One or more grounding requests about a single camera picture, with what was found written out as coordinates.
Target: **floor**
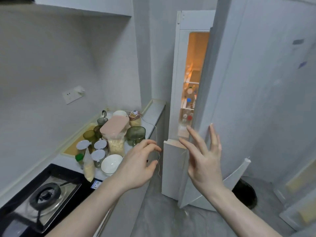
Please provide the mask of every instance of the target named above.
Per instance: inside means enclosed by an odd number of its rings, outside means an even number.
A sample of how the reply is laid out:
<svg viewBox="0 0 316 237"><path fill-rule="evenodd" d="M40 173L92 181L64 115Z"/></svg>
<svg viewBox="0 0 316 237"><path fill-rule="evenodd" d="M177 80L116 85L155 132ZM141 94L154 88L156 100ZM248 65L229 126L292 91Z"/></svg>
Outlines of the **floor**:
<svg viewBox="0 0 316 237"><path fill-rule="evenodd" d="M272 191L270 183L243 177L256 191L258 205L254 213L266 221L283 237L295 231L278 214L282 204ZM223 218L212 211L194 206L179 209L177 201L161 194L161 178L155 171L139 211L131 237L230 237L236 236Z"/></svg>

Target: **white countertop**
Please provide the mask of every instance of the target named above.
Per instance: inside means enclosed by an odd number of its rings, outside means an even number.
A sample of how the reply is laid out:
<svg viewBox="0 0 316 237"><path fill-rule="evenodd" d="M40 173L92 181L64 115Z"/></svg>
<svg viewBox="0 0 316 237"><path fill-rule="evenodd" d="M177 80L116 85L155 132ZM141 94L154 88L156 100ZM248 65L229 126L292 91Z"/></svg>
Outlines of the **white countertop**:
<svg viewBox="0 0 316 237"><path fill-rule="evenodd" d="M142 118L142 126L146 129L146 139L150 138L154 130L154 125L158 122L161 113L163 112L165 103L162 101L154 100L144 117ZM132 147L125 142L125 153L127 153ZM40 172L42 172L50 163L65 167L67 169L83 173L83 170L78 165L77 161L73 157L69 157L63 154L52 155L50 158L44 159L38 166L35 166L28 174L21 177L21 180L12 186L6 193L0 196L0 207L7 203L14 195L16 195L23 187L25 187L32 179L34 179ZM96 168L96 179L104 180L107 176Z"/></svg>

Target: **wall outlet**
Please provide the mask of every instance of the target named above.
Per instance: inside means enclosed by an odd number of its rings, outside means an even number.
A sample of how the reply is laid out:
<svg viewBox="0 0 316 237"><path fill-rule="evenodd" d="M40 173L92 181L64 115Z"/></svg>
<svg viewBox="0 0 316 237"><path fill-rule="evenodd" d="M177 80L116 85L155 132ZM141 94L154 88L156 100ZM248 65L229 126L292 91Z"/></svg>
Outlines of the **wall outlet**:
<svg viewBox="0 0 316 237"><path fill-rule="evenodd" d="M74 100L79 99L80 97L83 96L83 93L79 93L77 90L78 88L82 88L81 86L77 86L75 88L72 88L68 91L63 92L63 98L68 105L69 103L73 102Z"/></svg>

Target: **forearm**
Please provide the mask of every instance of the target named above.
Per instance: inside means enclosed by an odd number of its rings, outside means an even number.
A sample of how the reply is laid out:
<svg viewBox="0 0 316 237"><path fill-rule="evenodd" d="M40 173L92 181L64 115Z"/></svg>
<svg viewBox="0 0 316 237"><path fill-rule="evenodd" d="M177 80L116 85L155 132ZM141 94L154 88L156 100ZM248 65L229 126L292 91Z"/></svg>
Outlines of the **forearm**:
<svg viewBox="0 0 316 237"><path fill-rule="evenodd" d="M61 223L59 223L47 237L54 236L93 236L109 208L124 193L114 176L103 183Z"/></svg>
<svg viewBox="0 0 316 237"><path fill-rule="evenodd" d="M207 195L208 201L239 237L281 237L228 189Z"/></svg>

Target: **plastic bag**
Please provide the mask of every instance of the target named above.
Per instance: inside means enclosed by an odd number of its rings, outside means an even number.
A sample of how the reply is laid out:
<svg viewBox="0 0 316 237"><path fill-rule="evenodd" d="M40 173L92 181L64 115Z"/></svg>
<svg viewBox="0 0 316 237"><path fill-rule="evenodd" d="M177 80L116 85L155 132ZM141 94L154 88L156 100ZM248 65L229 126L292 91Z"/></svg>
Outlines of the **plastic bag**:
<svg viewBox="0 0 316 237"><path fill-rule="evenodd" d="M109 143L109 149L110 149L110 155L125 155L125 149L124 149L124 136L125 133L121 132L118 135L106 135L106 139Z"/></svg>
<svg viewBox="0 0 316 237"><path fill-rule="evenodd" d="M83 173L85 178L91 182L93 181L95 175L95 166L94 161L90 155L88 148L86 149L86 153L83 158Z"/></svg>

